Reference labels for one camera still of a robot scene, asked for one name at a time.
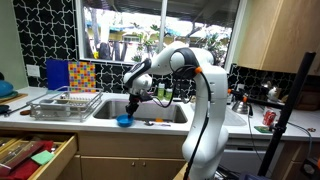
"red soda can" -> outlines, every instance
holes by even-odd
[[[262,124],[264,124],[266,126],[270,126],[273,123],[275,117],[276,117],[276,113],[273,112],[272,110],[268,110],[266,112],[266,114],[264,115]]]

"sponge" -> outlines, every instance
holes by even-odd
[[[47,162],[49,162],[53,158],[54,154],[51,154],[47,150],[42,151],[39,154],[36,154],[31,157],[33,161],[38,163],[39,165],[45,165]]]

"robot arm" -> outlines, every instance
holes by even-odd
[[[182,146],[184,158],[189,162],[191,180],[210,179],[214,175],[228,140],[222,126],[227,99],[227,75],[223,68],[212,66],[210,52],[187,48],[183,43],[172,43],[155,58],[134,66],[124,76],[129,89],[130,102],[126,107],[129,116],[143,101],[143,91],[148,90],[152,78],[147,73],[166,75],[174,73],[196,82],[196,108],[191,129]],[[200,67],[202,72],[195,73]]]

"dish rack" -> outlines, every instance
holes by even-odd
[[[101,103],[102,89],[63,86],[37,97],[27,104],[31,117],[41,120],[75,120],[83,122]]]

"white countertop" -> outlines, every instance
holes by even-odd
[[[30,101],[38,96],[41,96],[47,92],[45,88],[27,87],[18,90],[20,93],[27,93],[28,96],[9,103],[10,109],[14,110],[21,106],[24,106],[27,101]],[[104,101],[108,99],[128,99],[126,94],[113,94],[104,93],[102,96],[102,103],[96,108],[95,112],[100,108]],[[55,120],[36,120],[30,116],[21,116],[19,112],[11,114],[9,117],[0,116],[0,127],[13,128],[13,129],[41,129],[41,130],[60,130],[60,131],[100,131],[100,132],[129,132],[129,133],[147,133],[147,134],[169,134],[169,135],[186,135],[192,124],[193,109],[190,104],[177,103],[182,108],[185,116],[188,119],[187,123],[177,124],[170,123],[170,127],[164,126],[146,126],[142,121],[135,121],[132,126],[128,128],[121,128],[117,125],[116,120],[101,120],[93,117],[93,112],[84,122],[72,121],[55,121]],[[245,122],[242,126],[225,126],[229,131],[229,137],[231,138],[250,138],[250,131],[248,125],[248,116],[234,113],[231,106],[227,106],[229,110],[226,115],[227,118],[240,116],[241,121]],[[254,115],[250,118],[251,132],[255,139],[270,139],[272,134],[263,134],[258,132],[254,126],[262,126],[262,112],[263,110],[254,106]],[[297,111],[294,110],[291,114],[289,122],[299,125],[303,128],[315,128],[316,132],[310,132],[314,141],[320,141],[320,125],[319,125],[320,111]],[[282,140],[298,140],[307,141],[308,136],[305,132],[287,125],[287,130],[283,134]]]

